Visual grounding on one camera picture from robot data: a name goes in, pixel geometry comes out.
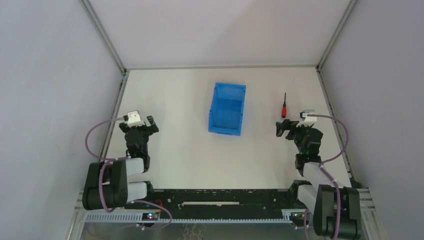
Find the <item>red black screwdriver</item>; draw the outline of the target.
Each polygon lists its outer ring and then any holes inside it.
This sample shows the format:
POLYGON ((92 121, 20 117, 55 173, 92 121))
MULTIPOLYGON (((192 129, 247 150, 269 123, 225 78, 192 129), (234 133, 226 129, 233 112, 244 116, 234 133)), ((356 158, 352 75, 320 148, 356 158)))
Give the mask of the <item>red black screwdriver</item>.
POLYGON ((284 93, 284 101, 283 101, 283 105, 282 105, 282 109, 281 109, 281 117, 283 119, 285 119, 286 116, 287 116, 286 96, 287 96, 287 94, 284 93))

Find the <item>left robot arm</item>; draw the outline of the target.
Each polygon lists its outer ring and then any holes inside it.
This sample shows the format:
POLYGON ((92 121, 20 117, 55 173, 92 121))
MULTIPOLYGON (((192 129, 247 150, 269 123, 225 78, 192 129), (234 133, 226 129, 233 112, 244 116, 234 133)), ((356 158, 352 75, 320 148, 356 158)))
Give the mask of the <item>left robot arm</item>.
POLYGON ((145 123, 137 111, 120 117, 119 128, 124 133, 126 152, 124 157, 98 157, 99 161, 88 167, 82 192, 85 210, 123 208, 128 203, 142 200, 153 192, 149 181, 130 182, 131 176, 146 173, 150 169, 151 157, 148 142, 151 135, 159 132, 153 116, 145 123))

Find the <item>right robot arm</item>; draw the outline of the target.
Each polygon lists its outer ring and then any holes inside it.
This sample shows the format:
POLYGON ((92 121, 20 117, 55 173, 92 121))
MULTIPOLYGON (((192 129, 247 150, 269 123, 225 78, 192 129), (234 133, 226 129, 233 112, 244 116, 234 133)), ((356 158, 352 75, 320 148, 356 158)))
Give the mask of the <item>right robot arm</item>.
POLYGON ((361 238, 360 194, 356 188, 338 183, 325 168, 320 156, 324 134, 313 123, 285 119, 276 122, 276 136, 287 132, 286 140, 293 141, 298 153, 295 168, 307 179, 297 187, 295 197, 312 214, 316 235, 332 239, 361 238))

